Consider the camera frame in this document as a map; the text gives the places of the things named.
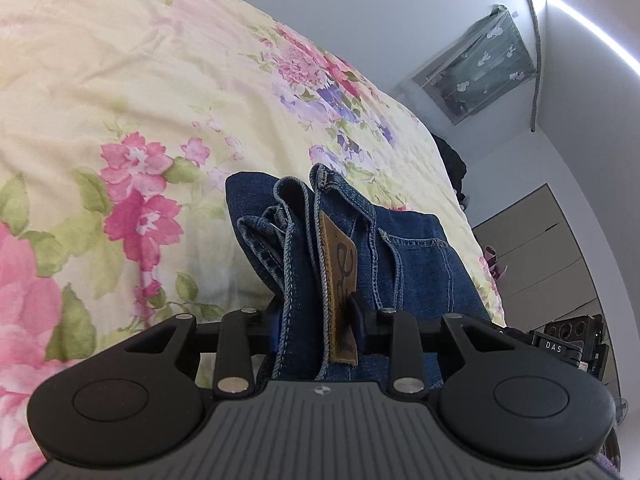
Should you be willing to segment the blue denim jeans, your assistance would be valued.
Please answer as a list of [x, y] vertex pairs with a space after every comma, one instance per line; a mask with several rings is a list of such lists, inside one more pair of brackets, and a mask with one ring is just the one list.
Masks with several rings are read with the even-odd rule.
[[382, 309], [489, 318], [434, 214], [375, 206], [322, 164], [309, 177], [226, 181], [236, 239], [274, 295], [268, 377], [385, 382], [388, 359], [364, 352], [366, 323]]

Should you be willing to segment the black device with dials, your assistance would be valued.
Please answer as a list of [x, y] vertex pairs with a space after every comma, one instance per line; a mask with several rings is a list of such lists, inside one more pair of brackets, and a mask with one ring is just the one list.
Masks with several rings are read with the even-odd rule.
[[610, 346], [604, 340], [604, 331], [604, 318], [600, 314], [566, 318], [528, 332], [514, 327], [504, 329], [514, 339], [553, 354], [599, 380], [604, 376], [610, 354]]

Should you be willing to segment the pink bag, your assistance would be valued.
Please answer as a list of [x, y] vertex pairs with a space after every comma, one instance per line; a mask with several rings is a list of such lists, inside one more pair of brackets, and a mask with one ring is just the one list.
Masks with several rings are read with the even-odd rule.
[[483, 258], [486, 263], [486, 270], [489, 272], [494, 282], [498, 283], [509, 267], [506, 264], [499, 262], [499, 257], [495, 248], [489, 245], [483, 248]]

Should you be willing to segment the dark clothes pile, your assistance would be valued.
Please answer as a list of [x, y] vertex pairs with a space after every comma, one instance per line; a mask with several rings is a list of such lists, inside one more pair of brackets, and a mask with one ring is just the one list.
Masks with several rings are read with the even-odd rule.
[[463, 193], [463, 179], [468, 172], [468, 168], [466, 168], [465, 162], [458, 152], [444, 139], [434, 134], [433, 139], [439, 151], [440, 158], [445, 165], [451, 186], [456, 193], [458, 203], [462, 210], [465, 210], [469, 206], [469, 196]]

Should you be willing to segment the floral yellow bed quilt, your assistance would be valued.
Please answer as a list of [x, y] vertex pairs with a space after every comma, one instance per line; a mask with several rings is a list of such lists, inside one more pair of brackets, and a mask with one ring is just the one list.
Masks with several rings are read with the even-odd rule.
[[1, 0], [1, 474], [43, 463], [44, 380], [179, 312], [263, 304], [224, 181], [306, 179], [436, 214], [486, 313], [497, 286], [436, 144], [341, 58], [242, 0]]

